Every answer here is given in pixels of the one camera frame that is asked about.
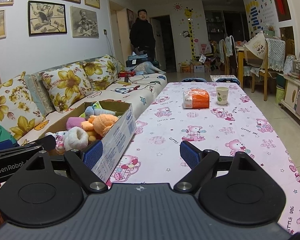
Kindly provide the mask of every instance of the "orange tissue package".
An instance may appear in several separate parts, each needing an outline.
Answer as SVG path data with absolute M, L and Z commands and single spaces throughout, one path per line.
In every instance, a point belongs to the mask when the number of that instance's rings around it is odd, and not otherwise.
M 209 94 L 203 89 L 190 89 L 183 92 L 184 108 L 209 108 Z

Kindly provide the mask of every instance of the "man's hair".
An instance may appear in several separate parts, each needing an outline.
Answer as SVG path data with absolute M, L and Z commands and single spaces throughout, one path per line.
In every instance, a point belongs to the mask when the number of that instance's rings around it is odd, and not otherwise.
M 139 12 L 145 12 L 146 14 L 148 14 L 147 11 L 146 11 L 146 9 L 140 9 L 140 10 L 138 10 L 138 15 L 139 15 Z

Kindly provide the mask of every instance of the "purple plush toy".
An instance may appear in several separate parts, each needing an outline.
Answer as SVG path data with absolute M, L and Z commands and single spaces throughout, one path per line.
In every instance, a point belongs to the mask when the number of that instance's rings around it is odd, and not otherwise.
M 84 122 L 86 119 L 84 117 L 69 117 L 66 127 L 67 130 L 69 131 L 73 127 L 81 127 L 81 123 Z

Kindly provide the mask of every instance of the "tile floor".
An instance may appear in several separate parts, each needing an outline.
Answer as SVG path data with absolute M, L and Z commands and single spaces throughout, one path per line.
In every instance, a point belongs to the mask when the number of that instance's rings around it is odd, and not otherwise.
M 200 77 L 210 81 L 210 75 L 222 74 L 220 71 L 211 73 L 167 73 L 168 82 L 180 82 L 187 77 Z M 289 152 L 300 174 L 300 120 L 289 110 L 281 109 L 275 102 L 275 94 L 268 94 L 268 100 L 263 101 L 263 87 L 256 86 L 254 93 L 250 88 L 243 89 L 280 137 Z

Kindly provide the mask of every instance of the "floral pillow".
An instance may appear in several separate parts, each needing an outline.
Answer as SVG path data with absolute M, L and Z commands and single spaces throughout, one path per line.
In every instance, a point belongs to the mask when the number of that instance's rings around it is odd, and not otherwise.
M 0 125 L 16 140 L 44 120 L 24 81 L 26 72 L 0 85 Z
M 40 76 L 55 109 L 61 113 L 92 93 L 91 85 L 82 66 L 77 64 L 40 72 Z
M 83 65 L 93 90 L 105 90 L 117 81 L 117 68 L 114 59 L 106 55 L 93 62 Z

